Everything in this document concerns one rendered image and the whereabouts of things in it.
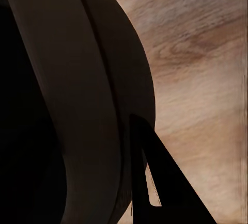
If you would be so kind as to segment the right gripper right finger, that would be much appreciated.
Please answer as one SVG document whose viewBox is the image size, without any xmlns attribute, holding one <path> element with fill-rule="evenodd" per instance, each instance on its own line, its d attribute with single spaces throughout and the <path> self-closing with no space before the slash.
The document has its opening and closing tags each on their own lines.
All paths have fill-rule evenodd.
<svg viewBox="0 0 248 224">
<path fill-rule="evenodd" d="M 130 114 L 133 224 L 216 224 L 150 123 Z M 162 206 L 150 204 L 142 148 Z"/>
</svg>

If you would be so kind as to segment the cauldron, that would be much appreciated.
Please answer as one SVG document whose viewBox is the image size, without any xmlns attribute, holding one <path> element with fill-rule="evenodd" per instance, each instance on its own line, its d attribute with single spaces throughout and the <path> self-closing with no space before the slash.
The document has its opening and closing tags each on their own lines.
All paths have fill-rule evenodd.
<svg viewBox="0 0 248 224">
<path fill-rule="evenodd" d="M 0 0 L 0 146 L 47 116 L 58 137 L 25 224 L 119 222 L 130 114 L 155 130 L 149 62 L 116 0 Z"/>
</svg>

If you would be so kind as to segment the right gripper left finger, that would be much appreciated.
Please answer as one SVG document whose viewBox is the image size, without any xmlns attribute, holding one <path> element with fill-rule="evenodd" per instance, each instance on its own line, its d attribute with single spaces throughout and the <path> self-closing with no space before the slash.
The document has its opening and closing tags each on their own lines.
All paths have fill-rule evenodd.
<svg viewBox="0 0 248 224">
<path fill-rule="evenodd" d="M 0 224 L 25 224 L 58 137 L 51 116 L 0 146 Z"/>
</svg>

